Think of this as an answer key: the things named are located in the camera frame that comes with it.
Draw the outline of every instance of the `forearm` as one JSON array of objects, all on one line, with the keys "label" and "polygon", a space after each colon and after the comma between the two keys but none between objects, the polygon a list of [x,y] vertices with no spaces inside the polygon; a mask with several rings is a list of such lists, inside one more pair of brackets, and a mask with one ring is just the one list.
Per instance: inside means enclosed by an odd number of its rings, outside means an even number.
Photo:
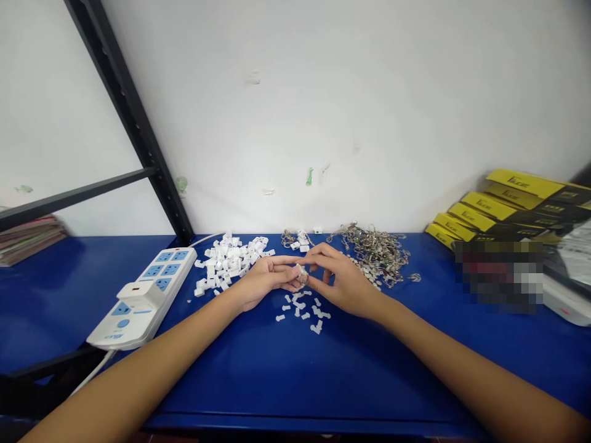
[{"label": "forearm", "polygon": [[404,343],[500,441],[579,442],[589,421],[445,335],[394,299],[380,299],[374,320]]},{"label": "forearm", "polygon": [[124,442],[239,314],[232,289],[104,371],[22,442]]}]

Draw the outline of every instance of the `stack of books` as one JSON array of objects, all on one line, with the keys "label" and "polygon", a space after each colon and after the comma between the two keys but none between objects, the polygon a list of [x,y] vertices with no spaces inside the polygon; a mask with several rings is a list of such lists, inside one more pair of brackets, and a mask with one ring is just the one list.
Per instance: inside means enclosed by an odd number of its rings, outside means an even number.
[{"label": "stack of books", "polygon": [[15,265],[67,236],[63,223],[53,215],[1,232],[0,267]]}]

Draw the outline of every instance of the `hand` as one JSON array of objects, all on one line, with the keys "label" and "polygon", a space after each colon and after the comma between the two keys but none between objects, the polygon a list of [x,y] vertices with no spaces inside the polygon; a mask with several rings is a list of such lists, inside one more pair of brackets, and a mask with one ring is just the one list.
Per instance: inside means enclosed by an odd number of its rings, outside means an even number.
[{"label": "hand", "polygon": [[[365,278],[350,258],[326,243],[314,246],[297,263],[310,265],[313,272],[322,266],[322,281],[310,276],[308,286],[349,314],[372,319],[379,310],[380,300],[386,297]],[[334,285],[330,286],[333,274]]]},{"label": "hand", "polygon": [[288,263],[295,263],[300,257],[279,255],[262,257],[228,292],[236,295],[244,312],[250,311],[271,289],[286,289],[295,292],[300,284],[296,277],[299,270]]}]

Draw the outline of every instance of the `logo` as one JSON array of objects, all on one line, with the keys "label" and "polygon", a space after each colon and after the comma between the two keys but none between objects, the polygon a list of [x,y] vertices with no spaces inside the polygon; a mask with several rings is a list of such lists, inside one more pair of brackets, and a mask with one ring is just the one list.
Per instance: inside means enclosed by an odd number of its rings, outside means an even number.
[{"label": "logo", "polygon": [[513,199],[513,200],[519,200],[518,196],[512,195],[509,191],[503,191],[503,195],[505,197],[509,197],[510,199]]},{"label": "logo", "polygon": [[462,215],[463,215],[465,218],[467,218],[468,220],[474,221],[474,217],[471,217],[471,216],[470,216],[470,212],[468,212],[468,211],[464,211],[464,212],[462,212]]},{"label": "logo", "polygon": [[560,193],[561,196],[563,196],[564,198],[575,198],[577,195],[579,195],[579,193],[574,193],[574,192],[570,192],[570,191],[562,191]]},{"label": "logo", "polygon": [[476,202],[476,204],[477,204],[478,206],[482,206],[483,208],[486,208],[486,209],[492,209],[490,206],[488,206],[488,205],[487,205],[487,204],[484,202],[484,200],[478,200],[478,202]]},{"label": "logo", "polygon": [[543,208],[547,211],[550,212],[561,212],[564,211],[565,208],[561,208],[560,206],[554,206],[554,205],[544,205]]},{"label": "logo", "polygon": [[521,180],[519,177],[511,177],[509,178],[509,183],[513,183],[515,186],[519,186],[520,188],[528,188],[528,183],[519,182]]},{"label": "logo", "polygon": [[448,240],[445,237],[442,237],[440,233],[435,233],[435,237],[437,237],[441,242],[447,244]]}]

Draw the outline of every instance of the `white device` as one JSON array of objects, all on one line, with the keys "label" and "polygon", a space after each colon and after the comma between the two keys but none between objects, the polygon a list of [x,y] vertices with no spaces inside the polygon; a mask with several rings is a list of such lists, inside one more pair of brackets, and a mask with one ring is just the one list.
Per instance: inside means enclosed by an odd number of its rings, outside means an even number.
[{"label": "white device", "polygon": [[119,291],[117,303],[86,341],[129,351],[154,338],[196,258],[192,247],[160,251],[135,282]]},{"label": "white device", "polygon": [[591,301],[544,273],[544,304],[563,319],[591,326]]}]

